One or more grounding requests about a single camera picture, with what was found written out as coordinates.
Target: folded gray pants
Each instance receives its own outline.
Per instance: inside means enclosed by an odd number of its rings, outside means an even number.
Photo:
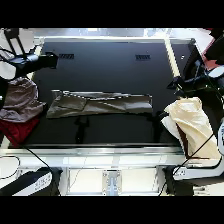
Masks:
[[[105,113],[152,113],[152,96],[102,92],[53,91],[47,118]]]

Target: gray crumpled fabric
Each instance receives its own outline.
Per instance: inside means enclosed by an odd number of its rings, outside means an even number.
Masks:
[[[150,95],[58,91],[47,118],[104,113],[152,113]]]
[[[0,119],[13,123],[24,123],[43,111],[46,103],[39,102],[36,84],[28,78],[19,77],[9,82]]]

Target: metal bracket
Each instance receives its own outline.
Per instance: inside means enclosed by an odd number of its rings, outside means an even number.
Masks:
[[[102,189],[104,196],[118,196],[121,193],[121,173],[119,170],[103,171]]]

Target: crumpled cloth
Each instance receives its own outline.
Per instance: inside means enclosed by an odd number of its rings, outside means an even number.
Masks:
[[[170,118],[186,134],[189,156],[201,147],[213,133],[209,119],[202,109],[202,102],[198,97],[176,100],[164,111],[169,113]],[[218,151],[216,137],[213,136],[195,154],[195,157],[219,159],[221,155]]]
[[[19,77],[8,85],[8,91],[0,119],[24,123],[39,115],[46,103],[39,102],[36,84],[28,78]]]
[[[0,120],[0,131],[2,131],[13,146],[18,147],[38,123],[39,119],[36,117],[25,123],[12,123]]]
[[[150,95],[61,91],[53,101],[47,118],[104,113],[152,113]]]

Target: gray cloth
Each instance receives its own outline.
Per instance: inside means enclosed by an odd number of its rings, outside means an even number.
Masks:
[[[39,102],[36,84],[23,77],[9,82],[8,91],[0,119],[13,123],[24,123],[43,111],[46,103]]]
[[[47,112],[47,118],[104,113],[152,113],[152,97],[149,95],[57,91],[56,96]]]

